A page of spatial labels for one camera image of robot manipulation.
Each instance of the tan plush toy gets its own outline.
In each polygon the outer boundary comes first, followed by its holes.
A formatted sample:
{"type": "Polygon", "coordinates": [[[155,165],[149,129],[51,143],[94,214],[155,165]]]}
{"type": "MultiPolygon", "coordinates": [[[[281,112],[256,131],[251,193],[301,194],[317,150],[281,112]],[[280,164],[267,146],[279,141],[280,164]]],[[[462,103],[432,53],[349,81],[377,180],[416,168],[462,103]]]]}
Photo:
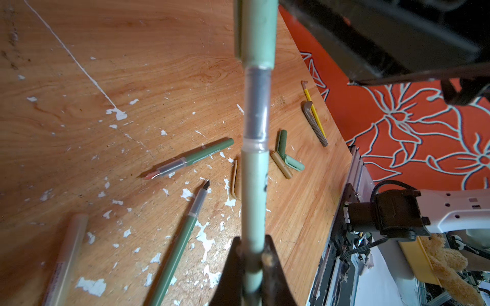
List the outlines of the tan plush toy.
{"type": "Polygon", "coordinates": [[[420,240],[429,256],[434,275],[449,295],[465,306],[484,306],[476,289],[456,273],[466,268],[468,260],[456,250],[444,249],[445,240],[441,235],[432,234],[431,237],[420,237],[420,240]]]}

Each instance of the black cable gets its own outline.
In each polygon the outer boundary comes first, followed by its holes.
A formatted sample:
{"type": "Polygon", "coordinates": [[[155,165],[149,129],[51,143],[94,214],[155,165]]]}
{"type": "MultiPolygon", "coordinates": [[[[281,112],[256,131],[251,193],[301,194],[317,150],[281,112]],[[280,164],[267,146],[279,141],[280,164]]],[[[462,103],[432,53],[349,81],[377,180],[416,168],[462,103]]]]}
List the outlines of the black cable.
{"type": "Polygon", "coordinates": [[[381,186],[384,186],[384,185],[398,185],[398,186],[401,186],[405,189],[416,189],[415,187],[412,187],[410,186],[409,184],[406,184],[404,182],[400,182],[400,181],[397,181],[397,180],[384,180],[382,182],[379,182],[375,187],[374,189],[372,190],[371,192],[371,199],[370,199],[370,202],[374,202],[374,196],[376,195],[376,193],[378,192],[378,189],[381,188],[381,186]]]}
{"type": "Polygon", "coordinates": [[[340,255],[340,260],[344,261],[347,259],[347,257],[351,256],[352,254],[362,253],[364,251],[367,251],[372,247],[375,247],[377,245],[380,245],[381,243],[388,241],[388,239],[389,239],[388,237],[384,237],[384,238],[376,240],[375,242],[372,242],[370,244],[366,244],[365,246],[359,247],[359,248],[354,249],[354,250],[347,251],[347,252],[343,253],[342,255],[340,255]]]}

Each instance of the green pen cap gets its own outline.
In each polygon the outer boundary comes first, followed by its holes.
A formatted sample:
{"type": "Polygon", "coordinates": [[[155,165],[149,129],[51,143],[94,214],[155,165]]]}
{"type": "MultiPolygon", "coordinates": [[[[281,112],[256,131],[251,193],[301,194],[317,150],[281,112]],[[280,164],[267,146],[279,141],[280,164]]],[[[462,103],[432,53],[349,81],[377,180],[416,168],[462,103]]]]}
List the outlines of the green pen cap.
{"type": "Polygon", "coordinates": [[[288,165],[289,167],[293,168],[296,171],[303,171],[305,169],[305,165],[303,165],[299,161],[295,160],[291,156],[289,156],[287,154],[285,154],[285,155],[286,155],[286,158],[284,159],[284,162],[286,163],[286,165],[288,165]]]}
{"type": "Polygon", "coordinates": [[[232,138],[229,138],[223,142],[220,142],[220,143],[212,145],[208,148],[205,148],[204,150],[190,154],[190,155],[185,157],[187,160],[187,165],[195,164],[198,161],[205,159],[206,157],[208,157],[210,155],[213,155],[215,153],[220,152],[223,149],[226,149],[227,147],[231,146],[234,143],[235,143],[235,141],[232,138]]]}
{"type": "Polygon", "coordinates": [[[281,130],[279,132],[279,140],[277,141],[276,151],[279,156],[284,160],[286,158],[286,141],[288,140],[288,131],[281,130]]]}

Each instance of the pink pen tip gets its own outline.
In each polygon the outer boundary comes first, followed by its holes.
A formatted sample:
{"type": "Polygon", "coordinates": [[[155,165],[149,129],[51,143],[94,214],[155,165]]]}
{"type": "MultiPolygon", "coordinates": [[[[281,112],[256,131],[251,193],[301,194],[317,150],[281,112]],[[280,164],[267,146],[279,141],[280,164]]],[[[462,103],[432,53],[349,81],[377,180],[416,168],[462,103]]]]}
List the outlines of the pink pen tip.
{"type": "Polygon", "coordinates": [[[146,176],[145,176],[145,180],[151,180],[152,178],[154,178],[155,176],[157,176],[158,174],[160,174],[159,171],[155,171],[155,172],[152,172],[152,173],[148,173],[146,176]]]}

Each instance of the wood grain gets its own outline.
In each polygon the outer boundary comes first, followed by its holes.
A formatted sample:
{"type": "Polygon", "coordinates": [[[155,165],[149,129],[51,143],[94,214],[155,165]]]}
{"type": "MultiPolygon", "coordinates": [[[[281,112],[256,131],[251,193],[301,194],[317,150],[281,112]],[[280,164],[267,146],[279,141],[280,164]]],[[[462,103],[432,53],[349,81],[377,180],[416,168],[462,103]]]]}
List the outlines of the wood grain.
{"type": "MultiPolygon", "coordinates": [[[[39,305],[70,216],[87,212],[87,231],[96,239],[83,242],[68,305],[142,305],[152,288],[144,286],[148,273],[154,279],[162,267],[150,260],[161,252],[164,264],[192,203],[181,197],[182,190],[195,192],[202,177],[211,180],[212,193],[199,221],[209,222],[204,232],[215,244],[201,262],[204,249],[195,228],[195,248],[184,253],[163,305],[204,305],[216,289],[203,274],[205,266],[221,271],[224,247],[240,235],[240,202],[224,205],[232,164],[215,155],[171,178],[138,176],[223,137],[235,139],[224,151],[227,158],[240,153],[244,117],[237,104],[243,107],[244,76],[233,58],[232,2],[29,4],[127,118],[106,114],[114,107],[26,2],[2,1],[0,304],[39,305]],[[102,215],[109,210],[106,219],[102,215]],[[131,235],[124,238],[128,229],[131,235]],[[80,277],[104,279],[106,290],[97,297],[75,288],[80,277]]],[[[280,129],[288,130],[287,154],[306,170],[286,180],[270,161],[267,232],[296,301],[304,305],[351,156],[279,15],[270,148],[280,129]],[[327,148],[301,111],[301,80],[309,81],[327,148]]]]}

